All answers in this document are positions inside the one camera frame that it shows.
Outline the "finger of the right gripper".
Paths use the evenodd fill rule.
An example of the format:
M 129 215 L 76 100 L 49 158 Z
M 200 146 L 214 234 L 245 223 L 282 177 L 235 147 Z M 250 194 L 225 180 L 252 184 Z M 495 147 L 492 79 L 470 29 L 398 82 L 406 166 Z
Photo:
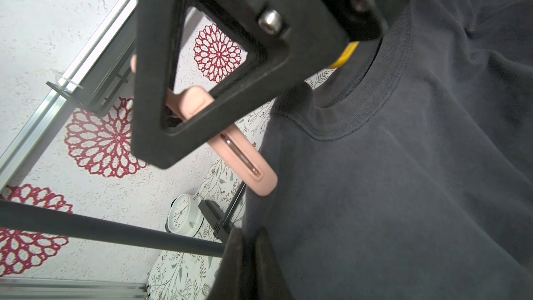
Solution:
M 212 104 L 171 128 L 185 17 L 211 19 L 192 47 L 214 83 Z M 324 0 L 138 0 L 130 148 L 157 168 L 175 165 L 237 120 L 334 63 L 348 44 Z

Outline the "yellow plastic hanger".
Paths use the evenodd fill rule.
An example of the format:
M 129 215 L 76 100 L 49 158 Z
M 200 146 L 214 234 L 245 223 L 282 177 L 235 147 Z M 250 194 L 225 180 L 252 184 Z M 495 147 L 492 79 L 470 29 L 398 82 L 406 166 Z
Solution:
M 359 42 L 351 42 L 350 44 L 348 44 L 345 50 L 342 52 L 341 56 L 333 64 L 328 66 L 328 69 L 337 69 L 345 65 L 346 62 L 353 55 L 354 51 L 357 49 L 358 45 Z

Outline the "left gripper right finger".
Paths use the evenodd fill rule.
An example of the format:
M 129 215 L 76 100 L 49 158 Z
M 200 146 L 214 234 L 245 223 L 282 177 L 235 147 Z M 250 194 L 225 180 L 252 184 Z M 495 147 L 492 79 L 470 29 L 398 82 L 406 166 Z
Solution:
M 290 300 L 292 296 L 265 228 L 255 239 L 255 273 L 257 299 Z

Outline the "dark grey t-shirt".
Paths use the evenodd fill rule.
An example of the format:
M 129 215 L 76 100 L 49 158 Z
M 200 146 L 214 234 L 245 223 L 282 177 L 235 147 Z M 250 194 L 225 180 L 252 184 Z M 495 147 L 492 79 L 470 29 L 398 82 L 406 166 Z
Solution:
M 411 0 L 276 99 L 246 196 L 296 299 L 532 298 L 532 0 Z

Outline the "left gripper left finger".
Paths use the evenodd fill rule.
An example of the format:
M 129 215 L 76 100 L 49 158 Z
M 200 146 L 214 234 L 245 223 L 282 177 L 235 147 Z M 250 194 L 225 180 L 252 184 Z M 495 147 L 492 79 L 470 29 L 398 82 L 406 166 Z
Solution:
M 250 299 L 250 243 L 241 229 L 230 232 L 215 282 L 206 299 Z

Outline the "pink clothespin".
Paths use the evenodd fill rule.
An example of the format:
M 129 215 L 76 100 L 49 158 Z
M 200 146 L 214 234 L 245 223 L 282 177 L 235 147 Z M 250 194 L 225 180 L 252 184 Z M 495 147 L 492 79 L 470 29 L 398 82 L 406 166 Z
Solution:
M 203 87 L 193 86 L 180 94 L 168 90 L 166 105 L 179 119 L 187 121 L 214 101 Z M 276 172 L 236 125 L 208 140 L 208 145 L 258 196 L 266 197 L 276 188 Z

